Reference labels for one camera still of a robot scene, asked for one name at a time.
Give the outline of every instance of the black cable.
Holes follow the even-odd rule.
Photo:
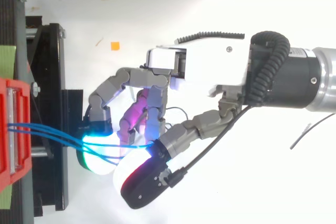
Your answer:
[[[221,138],[233,127],[233,125],[238,121],[239,118],[241,118],[242,115],[244,115],[249,109],[253,108],[252,106],[247,106],[242,111],[240,111],[235,118],[233,118],[225,127],[225,129],[220,132],[220,134],[216,137],[215,140],[213,140],[210,145],[205,148],[197,157],[195,157],[184,169],[185,171],[189,170],[191,167],[193,167],[202,157],[205,156],[218,142],[221,140]]]
[[[262,106],[267,90],[285,60],[288,58],[290,43],[288,39],[274,31],[262,31],[252,36],[251,44],[266,46],[272,45],[273,51],[266,63],[262,66],[252,81],[251,89],[247,96],[247,103],[253,106]]]
[[[202,157],[204,157],[218,142],[219,140],[233,127],[233,125],[238,121],[239,118],[241,118],[242,115],[244,115],[249,109],[253,108],[251,105],[244,108],[242,111],[240,111],[236,117],[234,117],[225,127],[225,129],[220,132],[220,134],[213,140],[210,145],[205,148],[197,157],[195,157],[187,166],[182,167],[173,173],[169,174],[168,177],[165,179],[167,184],[173,188],[175,185],[177,185],[178,182],[180,182],[184,175],[187,174],[188,170],[193,167]]]
[[[178,109],[178,110],[181,110],[181,111],[185,114],[185,117],[187,118],[187,120],[189,120],[188,114],[187,114],[187,112],[184,111],[183,108],[180,108],[180,107],[170,107],[170,108],[166,108],[166,110],[171,110],[171,109]]]
[[[319,125],[320,123],[322,123],[324,120],[326,120],[326,119],[328,119],[329,117],[331,117],[331,116],[333,116],[333,115],[335,115],[335,113],[332,113],[332,114],[330,114],[330,115],[328,115],[328,116],[326,116],[325,118],[323,118],[322,120],[320,120],[320,121],[318,121],[316,124],[314,124],[312,127],[310,127],[308,130],[306,130],[305,132],[303,132],[302,134],[301,134],[301,136],[298,138],[298,139],[296,139],[296,141],[292,144],[292,146],[290,147],[290,149],[292,150],[297,144],[298,144],[298,142],[308,133],[308,132],[310,132],[313,128],[315,128],[317,125]]]

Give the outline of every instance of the black thin wire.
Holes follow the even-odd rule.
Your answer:
[[[171,109],[178,109],[178,110],[181,110],[181,111],[185,114],[185,117],[187,118],[187,120],[189,120],[188,114],[187,114],[187,112],[184,111],[183,108],[180,108],[180,107],[170,107],[170,108],[166,108],[166,110],[171,110]]]
[[[313,128],[315,128],[317,125],[319,125],[320,123],[322,123],[324,120],[328,119],[329,117],[335,115],[335,113],[332,113],[330,115],[327,115],[325,118],[323,118],[322,120],[318,121],[316,124],[314,124],[312,127],[310,127],[308,130],[306,130],[305,132],[303,132],[301,134],[301,136],[296,139],[296,141],[291,145],[290,149],[292,150],[298,143],[299,141],[308,133],[310,132]]]
[[[191,167],[193,167],[202,157],[205,156],[218,142],[221,140],[221,138],[233,127],[233,125],[238,121],[238,119],[241,118],[242,115],[244,115],[249,109],[253,108],[252,106],[247,106],[242,111],[240,111],[236,117],[234,117],[225,127],[225,129],[220,132],[220,134],[216,137],[215,140],[213,140],[210,145],[205,148],[197,157],[195,157],[185,168],[184,170],[187,171]]]

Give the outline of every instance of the green light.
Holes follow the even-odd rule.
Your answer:
[[[116,134],[109,136],[85,136],[83,137],[83,143],[96,143],[96,144],[120,144],[120,140]],[[117,147],[105,147],[88,145],[95,152],[105,156],[120,156],[120,149]],[[100,157],[84,152],[83,159],[86,166],[94,173],[99,175],[106,175],[111,173],[115,169],[115,165],[110,164]]]

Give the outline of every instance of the blue cable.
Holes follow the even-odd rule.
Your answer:
[[[61,136],[63,138],[72,140],[76,142],[79,145],[82,145],[83,141],[63,132],[58,129],[52,128],[50,126],[46,126],[43,124],[38,124],[38,123],[8,123],[8,126],[21,126],[21,127],[28,127],[33,130],[40,130],[44,129],[45,132],[51,133],[54,135]],[[98,143],[85,143],[86,145],[95,145],[95,146],[104,146],[104,147],[119,147],[119,148],[147,148],[152,146],[152,144],[146,144],[146,145],[119,145],[119,144],[98,144]]]
[[[87,148],[89,151],[86,151],[86,150],[84,150],[83,148],[79,148],[79,147],[77,147],[77,146],[75,146],[75,145],[73,145],[73,144],[70,144],[70,143],[68,143],[68,142],[66,142],[66,141],[63,141],[63,140],[59,139],[59,138],[56,138],[56,137],[53,137],[53,136],[50,136],[50,135],[47,135],[47,134],[44,134],[44,133],[40,133],[40,132],[31,132],[31,131],[20,131],[20,130],[13,130],[13,129],[8,129],[8,131],[16,132],[16,133],[24,133],[24,134],[37,135],[37,136],[42,136],[42,137],[45,137],[45,138],[49,138],[49,139],[54,140],[54,141],[56,141],[56,142],[58,142],[58,143],[60,143],[60,144],[67,145],[67,146],[72,147],[72,148],[74,148],[74,149],[76,149],[76,150],[79,150],[79,151],[81,151],[81,152],[87,152],[87,153],[89,153],[89,154],[98,156],[98,157],[100,157],[102,160],[104,160],[104,161],[106,161],[106,162],[108,162],[108,163],[110,163],[110,164],[113,164],[113,165],[116,165],[116,166],[118,165],[117,163],[108,160],[108,159],[106,158],[106,156],[103,156],[103,155],[101,155],[101,154],[95,152],[94,150],[92,150],[92,149],[86,147],[86,146],[85,146],[85,148]],[[109,158],[120,159],[120,158],[122,158],[122,157],[109,157]]]

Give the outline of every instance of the black connector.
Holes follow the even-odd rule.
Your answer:
[[[177,183],[179,183],[183,179],[184,175],[186,175],[187,172],[188,171],[184,167],[182,167],[181,169],[176,170],[172,174],[169,174],[168,177],[165,178],[165,181],[171,188],[173,188],[174,186],[177,185]]]

